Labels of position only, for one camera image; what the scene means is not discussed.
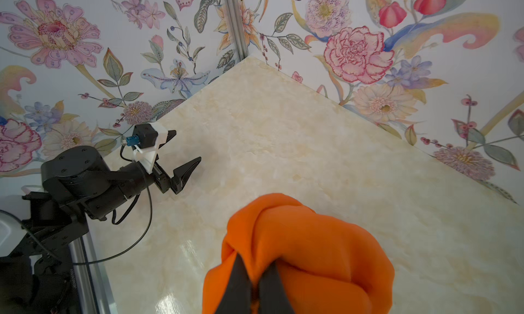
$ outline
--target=wall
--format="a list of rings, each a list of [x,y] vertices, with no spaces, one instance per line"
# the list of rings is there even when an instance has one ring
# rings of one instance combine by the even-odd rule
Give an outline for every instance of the wall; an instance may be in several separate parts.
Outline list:
[[[225,0],[0,0],[0,190],[63,150],[118,147],[238,61]]]
[[[524,204],[522,1],[241,3],[250,55]]]

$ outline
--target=blue connector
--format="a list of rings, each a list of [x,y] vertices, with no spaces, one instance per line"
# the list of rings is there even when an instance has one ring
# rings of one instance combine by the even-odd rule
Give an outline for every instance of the blue connector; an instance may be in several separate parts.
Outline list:
[[[140,143],[140,139],[138,138],[138,135],[131,135],[126,138],[126,143],[128,146],[136,146]]]

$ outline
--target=orange fabric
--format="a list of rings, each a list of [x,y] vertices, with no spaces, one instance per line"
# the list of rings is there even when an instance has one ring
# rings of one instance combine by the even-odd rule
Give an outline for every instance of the orange fabric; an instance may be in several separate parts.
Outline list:
[[[218,308],[237,253],[253,286],[277,260],[296,314],[386,314],[391,308],[395,271],[376,239],[284,194],[259,197],[231,217],[222,264],[204,281],[203,314]]]

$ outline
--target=white plastic part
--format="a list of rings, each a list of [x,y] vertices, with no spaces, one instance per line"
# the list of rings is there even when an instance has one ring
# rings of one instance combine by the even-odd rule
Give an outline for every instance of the white plastic part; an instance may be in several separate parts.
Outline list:
[[[20,224],[9,216],[2,215],[0,217],[0,257],[9,256],[25,235],[26,231],[20,228]]]
[[[157,158],[158,149],[160,148],[160,145],[167,141],[168,131],[167,128],[163,127],[159,122],[149,124],[156,132],[158,132],[157,139],[154,141],[154,146],[144,149],[135,146],[136,149],[133,150],[133,158],[142,164],[148,174],[151,174],[151,172],[153,172],[154,160]]]

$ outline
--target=beige marble surface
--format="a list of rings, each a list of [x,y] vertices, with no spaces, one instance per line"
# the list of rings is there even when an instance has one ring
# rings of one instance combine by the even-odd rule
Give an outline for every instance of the beige marble surface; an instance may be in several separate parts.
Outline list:
[[[265,63],[240,62],[161,121],[178,132],[161,166],[202,162],[180,194],[151,188],[150,231],[105,262],[120,314],[199,313],[227,220],[270,192],[371,232],[396,270],[391,313],[524,312],[523,208]],[[90,221],[99,257],[142,234],[142,196],[120,226]]]

